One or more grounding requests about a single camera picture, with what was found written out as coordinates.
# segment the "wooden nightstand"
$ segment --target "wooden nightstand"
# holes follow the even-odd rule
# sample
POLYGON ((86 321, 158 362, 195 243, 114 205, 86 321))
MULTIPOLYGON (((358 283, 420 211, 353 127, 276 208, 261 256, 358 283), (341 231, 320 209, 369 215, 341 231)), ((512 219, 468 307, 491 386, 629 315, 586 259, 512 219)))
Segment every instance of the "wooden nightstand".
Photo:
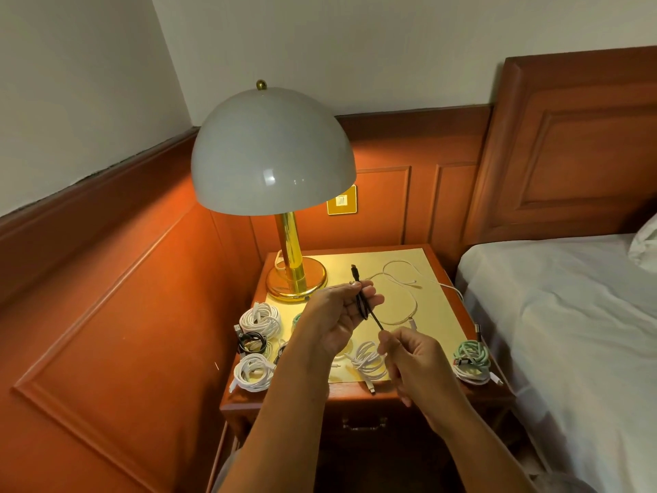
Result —
MULTIPOLYGON (((304 252, 306 256, 320 256, 324 254, 349 254, 355 252, 377 252, 400 249, 422 248, 431 268, 439 282, 451 284, 447 273, 440 265, 438 258, 428 244, 415 244, 405 246, 369 247, 354 249, 319 250, 304 252)), ((263 266, 258 288, 253 302, 263 302, 267 297, 265 280, 267 272, 274 265, 275 253, 270 253, 263 266)), ((475 339, 474 324, 455 291, 443 289, 449 304, 456 315, 465 336, 475 339)), ((492 370, 504 380, 502 374, 493 360, 492 370)), ((244 441, 253 422, 258 416, 263 398, 267 392, 251 393, 236 388, 233 393, 228 391, 232 375, 221 399, 221 413, 234 431, 237 439, 244 441)), ((376 431, 399 429, 399 427, 414 427, 415 423, 423 425, 424 418, 415 408, 407 409, 397 398, 397 394, 390 381, 376 383, 376 394, 372 395, 364 382, 337 382, 329 386, 329 396, 324 410, 324 423, 322 428, 323 439, 339 437, 353 431, 376 431)), ((498 386, 489 382, 482 387, 473 387, 462 384, 463 391, 481 416, 495 429, 501 422, 505 413, 514 401, 514 395, 508 385, 498 386)))

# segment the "hand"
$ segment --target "hand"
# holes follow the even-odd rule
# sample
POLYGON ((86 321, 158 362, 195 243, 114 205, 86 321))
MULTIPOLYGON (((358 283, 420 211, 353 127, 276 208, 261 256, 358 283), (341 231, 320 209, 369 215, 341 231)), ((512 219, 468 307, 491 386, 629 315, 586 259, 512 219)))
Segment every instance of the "hand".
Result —
POLYGON ((434 432, 443 436, 455 417, 473 411, 437 340, 405 327, 379 332, 378 339, 399 398, 409 407, 415 402, 434 432))
POLYGON ((361 289, 372 308, 383 304, 384 298, 376 293, 371 280, 320 289, 310 296, 295 333, 309 333, 333 359, 347 346, 353 330, 363 321, 356 306, 356 295, 361 289))

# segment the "white pillow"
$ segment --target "white pillow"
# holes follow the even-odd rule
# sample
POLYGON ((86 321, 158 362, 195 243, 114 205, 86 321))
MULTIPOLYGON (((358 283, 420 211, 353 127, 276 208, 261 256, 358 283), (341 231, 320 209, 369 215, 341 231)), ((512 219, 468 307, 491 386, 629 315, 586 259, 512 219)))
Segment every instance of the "white pillow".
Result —
POLYGON ((642 268, 657 273, 657 214, 636 232, 628 257, 642 268))

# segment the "table lamp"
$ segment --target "table lamp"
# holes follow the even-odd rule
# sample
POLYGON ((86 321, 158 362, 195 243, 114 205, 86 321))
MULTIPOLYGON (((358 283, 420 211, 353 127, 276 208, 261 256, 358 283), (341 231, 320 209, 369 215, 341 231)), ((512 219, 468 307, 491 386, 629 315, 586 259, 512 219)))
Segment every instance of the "table lamp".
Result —
POLYGON ((267 291, 305 300, 326 284, 326 268, 301 255, 294 211, 337 197, 356 181, 347 135, 331 112, 284 88, 243 91, 219 104, 198 132, 192 182, 213 211, 275 215, 285 268, 267 275, 267 291))

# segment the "light switch plate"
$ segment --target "light switch plate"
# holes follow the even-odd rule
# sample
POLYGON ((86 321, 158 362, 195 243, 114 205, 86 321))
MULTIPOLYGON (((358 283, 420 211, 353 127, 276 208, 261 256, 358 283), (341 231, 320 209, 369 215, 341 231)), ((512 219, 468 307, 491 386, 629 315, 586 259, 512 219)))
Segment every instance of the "light switch plate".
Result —
POLYGON ((346 192, 341 193, 326 201, 326 212, 335 216, 338 214, 354 214, 358 212, 358 196, 355 185, 352 185, 346 192))

